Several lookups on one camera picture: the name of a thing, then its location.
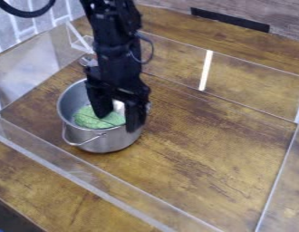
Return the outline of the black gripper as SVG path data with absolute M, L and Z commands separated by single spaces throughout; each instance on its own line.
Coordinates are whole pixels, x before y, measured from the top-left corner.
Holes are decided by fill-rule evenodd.
M 84 69 L 85 89 L 96 116 L 113 111 L 112 100 L 124 102 L 125 128 L 134 132 L 146 122 L 150 89 L 142 82 L 141 45 L 96 46 L 97 67 Z

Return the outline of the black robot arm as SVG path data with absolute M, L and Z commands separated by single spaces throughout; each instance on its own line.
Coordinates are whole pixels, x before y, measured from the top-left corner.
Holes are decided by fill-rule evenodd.
M 97 66 L 84 70 L 85 89 L 98 118 L 113 111 L 113 103 L 124 103 L 125 130 L 132 133 L 145 124 L 148 116 L 148 85 L 141 81 L 142 36 L 141 14 L 133 0 L 80 0 L 92 26 Z

